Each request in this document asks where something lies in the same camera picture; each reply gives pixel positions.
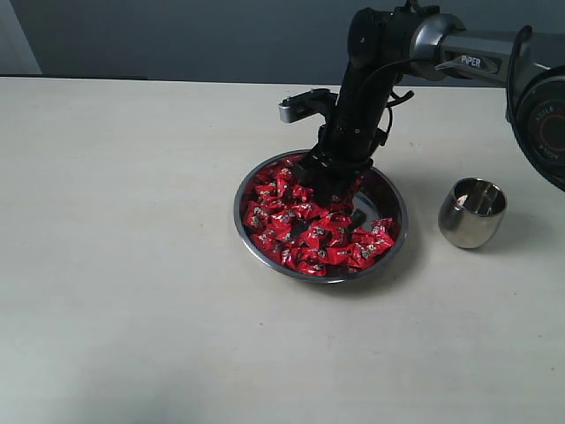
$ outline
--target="stainless steel cup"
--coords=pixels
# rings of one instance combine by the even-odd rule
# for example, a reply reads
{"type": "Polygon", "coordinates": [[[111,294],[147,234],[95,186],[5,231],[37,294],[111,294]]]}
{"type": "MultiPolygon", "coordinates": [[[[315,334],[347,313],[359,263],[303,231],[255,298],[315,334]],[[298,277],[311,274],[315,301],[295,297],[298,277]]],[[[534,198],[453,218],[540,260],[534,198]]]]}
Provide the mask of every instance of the stainless steel cup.
{"type": "Polygon", "coordinates": [[[479,178],[457,181],[441,205],[441,234],[463,249],[481,247],[498,230],[506,203],[505,194],[493,183],[479,178]]]}

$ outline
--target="white table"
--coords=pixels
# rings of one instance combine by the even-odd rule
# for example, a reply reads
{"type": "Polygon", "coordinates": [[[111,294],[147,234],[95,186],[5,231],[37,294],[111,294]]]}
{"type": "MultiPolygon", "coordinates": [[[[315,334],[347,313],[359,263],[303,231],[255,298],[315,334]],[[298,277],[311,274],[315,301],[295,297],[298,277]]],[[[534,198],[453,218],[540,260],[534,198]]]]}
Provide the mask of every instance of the white table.
{"type": "Polygon", "coordinates": [[[557,423],[565,194],[498,89],[417,88],[377,165],[408,204],[375,281],[315,286],[247,252],[247,172],[309,148],[307,87],[0,79],[0,422],[557,423]],[[436,225],[459,178],[500,185],[482,252],[436,225]]]}

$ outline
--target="red candy wrapper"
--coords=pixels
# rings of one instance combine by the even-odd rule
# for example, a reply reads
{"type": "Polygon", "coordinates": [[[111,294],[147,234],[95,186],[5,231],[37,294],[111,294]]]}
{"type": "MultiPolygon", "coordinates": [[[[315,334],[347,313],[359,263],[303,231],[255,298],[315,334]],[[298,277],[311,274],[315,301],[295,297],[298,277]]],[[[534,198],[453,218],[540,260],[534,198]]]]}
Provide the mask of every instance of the red candy wrapper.
{"type": "Polygon", "coordinates": [[[256,197],[247,205],[244,225],[269,259],[308,276],[339,276],[369,268],[394,245],[392,218],[373,221],[371,231],[349,233],[353,195],[361,180],[322,208],[313,201],[312,188],[297,184],[292,166],[290,159],[272,163],[254,176],[250,187],[256,197]],[[293,230],[303,228],[292,237],[293,230]]]}

